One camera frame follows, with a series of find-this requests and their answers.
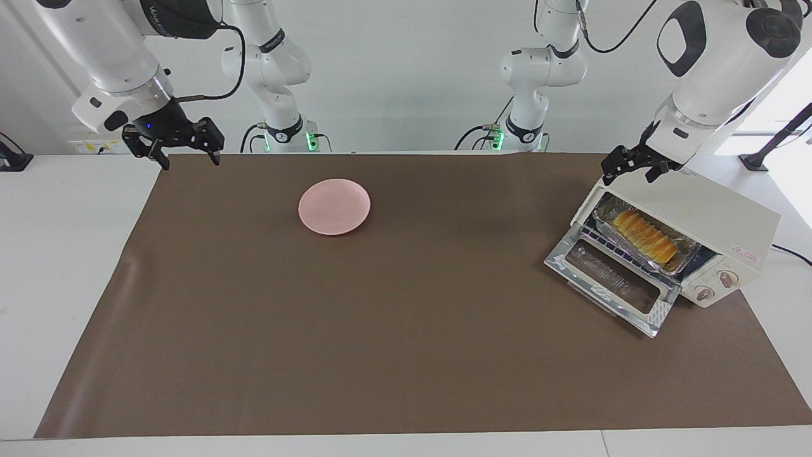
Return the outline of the glass oven door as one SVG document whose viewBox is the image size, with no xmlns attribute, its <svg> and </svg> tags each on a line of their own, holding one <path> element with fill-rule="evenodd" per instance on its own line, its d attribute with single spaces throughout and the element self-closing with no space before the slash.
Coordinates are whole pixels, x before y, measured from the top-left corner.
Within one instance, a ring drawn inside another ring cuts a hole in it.
<svg viewBox="0 0 812 457">
<path fill-rule="evenodd" d="M 630 269 L 572 225 L 544 263 L 592 303 L 655 338 L 681 292 Z"/>
</svg>

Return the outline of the white wall power outlet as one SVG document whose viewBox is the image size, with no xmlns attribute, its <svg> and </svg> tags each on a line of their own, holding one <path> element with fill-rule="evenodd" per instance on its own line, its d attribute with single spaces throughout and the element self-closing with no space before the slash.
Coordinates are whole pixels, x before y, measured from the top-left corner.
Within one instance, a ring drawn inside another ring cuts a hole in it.
<svg viewBox="0 0 812 457">
<path fill-rule="evenodd" d="M 76 154 L 129 154 L 128 148 L 117 140 L 81 140 L 69 141 Z"/>
</svg>

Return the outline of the cream toaster oven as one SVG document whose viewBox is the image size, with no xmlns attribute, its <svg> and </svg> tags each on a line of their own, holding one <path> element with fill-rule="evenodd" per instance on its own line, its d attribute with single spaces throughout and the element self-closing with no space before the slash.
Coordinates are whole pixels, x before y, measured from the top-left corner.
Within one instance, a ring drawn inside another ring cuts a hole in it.
<svg viewBox="0 0 812 457">
<path fill-rule="evenodd" d="M 578 208 L 572 225 L 583 225 L 603 194 L 610 193 L 676 229 L 712 252 L 698 255 L 679 275 L 681 294 L 694 303 L 694 288 L 707 286 L 716 295 L 707 308 L 758 278 L 779 228 L 780 215 L 734 190 L 688 168 L 664 173 L 652 184 L 638 169 L 617 177 L 611 185 L 598 180 Z M 736 272 L 738 289 L 725 289 L 717 272 Z"/>
</svg>

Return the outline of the brown table mat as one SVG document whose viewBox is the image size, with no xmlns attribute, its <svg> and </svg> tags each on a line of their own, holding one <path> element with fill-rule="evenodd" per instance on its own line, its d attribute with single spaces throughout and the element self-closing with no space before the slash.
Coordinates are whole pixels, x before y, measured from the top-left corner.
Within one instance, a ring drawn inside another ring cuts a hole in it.
<svg viewBox="0 0 812 457">
<path fill-rule="evenodd" d="M 35 436 L 812 425 L 740 293 L 651 339 L 544 265 L 600 161 L 179 154 Z M 297 208 L 333 178 L 372 206 L 322 236 Z"/>
</svg>

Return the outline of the pink round plate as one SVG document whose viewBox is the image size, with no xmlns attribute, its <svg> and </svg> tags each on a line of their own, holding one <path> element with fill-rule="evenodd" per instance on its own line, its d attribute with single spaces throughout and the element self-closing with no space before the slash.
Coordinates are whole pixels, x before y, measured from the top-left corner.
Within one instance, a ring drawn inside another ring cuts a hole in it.
<svg viewBox="0 0 812 457">
<path fill-rule="evenodd" d="M 333 178 L 317 182 L 302 194 L 297 213 L 301 223 L 322 236 L 342 236 L 365 223 L 371 198 L 353 180 Z"/>
</svg>

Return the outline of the golden ridged bread loaf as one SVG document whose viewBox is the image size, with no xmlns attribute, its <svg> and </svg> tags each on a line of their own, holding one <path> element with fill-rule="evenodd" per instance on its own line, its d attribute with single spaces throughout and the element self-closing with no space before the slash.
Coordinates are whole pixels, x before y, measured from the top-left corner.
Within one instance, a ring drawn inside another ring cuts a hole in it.
<svg viewBox="0 0 812 457">
<path fill-rule="evenodd" d="M 676 244 L 636 210 L 621 212 L 612 220 L 612 226 L 642 255 L 655 263 L 666 264 L 678 252 Z"/>
</svg>

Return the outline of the black angled stand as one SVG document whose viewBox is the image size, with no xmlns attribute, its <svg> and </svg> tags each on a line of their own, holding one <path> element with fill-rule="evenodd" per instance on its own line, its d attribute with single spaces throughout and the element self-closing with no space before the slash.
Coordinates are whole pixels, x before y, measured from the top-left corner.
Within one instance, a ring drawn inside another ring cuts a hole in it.
<svg viewBox="0 0 812 457">
<path fill-rule="evenodd" d="M 769 169 L 765 165 L 768 154 L 801 138 L 809 130 L 812 130 L 812 102 L 801 109 L 788 124 L 775 133 L 757 152 L 740 154 L 738 156 L 740 164 L 751 173 L 768 173 Z"/>
</svg>

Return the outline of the aluminium foil tray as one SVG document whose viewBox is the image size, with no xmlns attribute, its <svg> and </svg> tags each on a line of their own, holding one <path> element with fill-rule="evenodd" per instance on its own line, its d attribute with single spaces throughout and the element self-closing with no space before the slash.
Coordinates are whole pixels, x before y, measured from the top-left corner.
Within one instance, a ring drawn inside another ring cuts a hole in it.
<svg viewBox="0 0 812 457">
<path fill-rule="evenodd" d="M 678 247 L 678 252 L 672 260 L 666 264 L 658 264 L 653 262 L 646 255 L 642 255 L 630 242 L 627 242 L 612 226 L 612 220 L 621 212 L 626 210 L 636 210 L 646 218 L 656 229 L 662 231 L 673 243 Z M 649 263 L 653 267 L 658 267 L 668 277 L 675 277 L 687 266 L 688 262 L 692 260 L 693 255 L 699 250 L 699 243 L 695 242 L 692 238 L 684 236 L 681 232 L 665 225 L 655 217 L 650 216 L 639 208 L 629 204 L 628 202 L 620 199 L 619 197 L 610 193 L 603 194 L 603 197 L 598 201 L 597 206 L 591 211 L 591 218 L 594 220 L 597 231 L 603 234 L 604 237 L 609 238 L 613 243 L 622 246 L 626 251 L 632 252 L 634 255 L 640 255 L 642 260 Z"/>
</svg>

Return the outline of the black clamp mount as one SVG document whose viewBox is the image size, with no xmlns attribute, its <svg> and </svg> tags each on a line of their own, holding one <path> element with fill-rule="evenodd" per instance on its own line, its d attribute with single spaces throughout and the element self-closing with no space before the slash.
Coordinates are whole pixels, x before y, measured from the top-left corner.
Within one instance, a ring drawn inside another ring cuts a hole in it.
<svg viewBox="0 0 812 457">
<path fill-rule="evenodd" d="M 8 134 L 0 131 L 0 173 L 20 173 L 28 167 L 33 157 Z"/>
</svg>

